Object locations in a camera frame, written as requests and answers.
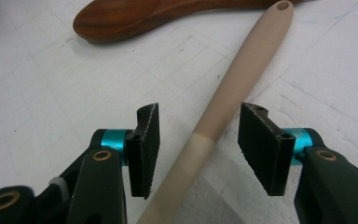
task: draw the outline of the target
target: wooden spatula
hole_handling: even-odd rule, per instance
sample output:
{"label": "wooden spatula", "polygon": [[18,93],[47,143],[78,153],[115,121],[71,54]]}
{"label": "wooden spatula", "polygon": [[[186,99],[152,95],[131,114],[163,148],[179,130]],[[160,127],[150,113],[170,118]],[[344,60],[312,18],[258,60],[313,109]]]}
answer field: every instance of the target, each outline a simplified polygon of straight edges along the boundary
{"label": "wooden spatula", "polygon": [[[304,0],[291,0],[292,3]],[[75,17],[74,30],[90,42],[114,42],[185,15],[219,8],[270,7],[277,0],[95,0]]]}

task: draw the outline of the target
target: brass screw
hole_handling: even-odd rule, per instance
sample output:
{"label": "brass screw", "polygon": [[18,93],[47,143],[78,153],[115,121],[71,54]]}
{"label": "brass screw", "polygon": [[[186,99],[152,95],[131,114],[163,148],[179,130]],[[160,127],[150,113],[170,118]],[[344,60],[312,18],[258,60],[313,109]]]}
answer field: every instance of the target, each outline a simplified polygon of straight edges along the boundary
{"label": "brass screw", "polygon": [[96,153],[94,153],[94,155],[92,156],[92,158],[95,161],[106,161],[107,159],[109,159],[112,156],[112,152],[108,151],[108,150],[104,150],[104,151],[98,151]]}
{"label": "brass screw", "polygon": [[12,190],[0,195],[0,211],[10,207],[20,198],[20,193],[16,190]]}
{"label": "brass screw", "polygon": [[337,156],[329,151],[326,150],[318,150],[316,151],[316,155],[318,155],[319,157],[321,157],[324,160],[327,161],[336,161],[337,160]]}

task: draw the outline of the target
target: white surface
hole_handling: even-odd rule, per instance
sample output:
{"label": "white surface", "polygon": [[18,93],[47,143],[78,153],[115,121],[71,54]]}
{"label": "white surface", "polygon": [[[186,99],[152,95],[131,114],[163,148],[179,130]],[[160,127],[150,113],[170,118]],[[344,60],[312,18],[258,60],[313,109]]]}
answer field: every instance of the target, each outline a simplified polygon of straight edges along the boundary
{"label": "white surface", "polygon": [[[217,10],[108,46],[76,36],[89,1],[0,1],[0,188],[40,193],[86,149],[95,130],[134,128],[159,102],[161,146],[152,189],[166,175],[262,10]],[[248,102],[280,127],[311,127],[358,166],[358,0],[297,5],[289,34]],[[174,223],[297,223],[300,167],[270,198],[237,145],[238,118]],[[127,195],[129,180],[125,172]],[[127,197],[129,223],[147,201]]]}

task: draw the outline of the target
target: beige spatula handle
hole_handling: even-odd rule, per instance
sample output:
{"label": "beige spatula handle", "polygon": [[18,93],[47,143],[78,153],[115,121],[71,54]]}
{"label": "beige spatula handle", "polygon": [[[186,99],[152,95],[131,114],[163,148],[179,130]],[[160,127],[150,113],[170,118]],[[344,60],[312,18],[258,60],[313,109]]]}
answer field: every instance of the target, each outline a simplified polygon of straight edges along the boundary
{"label": "beige spatula handle", "polygon": [[138,224],[170,223],[216,142],[282,43],[293,5],[281,1],[257,21]]}

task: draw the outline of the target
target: brown wooden spatula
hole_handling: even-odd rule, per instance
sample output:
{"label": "brown wooden spatula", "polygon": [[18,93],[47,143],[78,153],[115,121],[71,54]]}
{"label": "brown wooden spatula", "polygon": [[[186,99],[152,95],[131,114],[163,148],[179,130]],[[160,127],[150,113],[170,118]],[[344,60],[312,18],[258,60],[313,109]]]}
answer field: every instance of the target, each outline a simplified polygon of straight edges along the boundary
{"label": "brown wooden spatula", "polygon": [[[303,1],[291,0],[292,3]],[[74,30],[90,42],[114,42],[202,10],[270,7],[276,2],[278,0],[95,0],[76,15]]]}

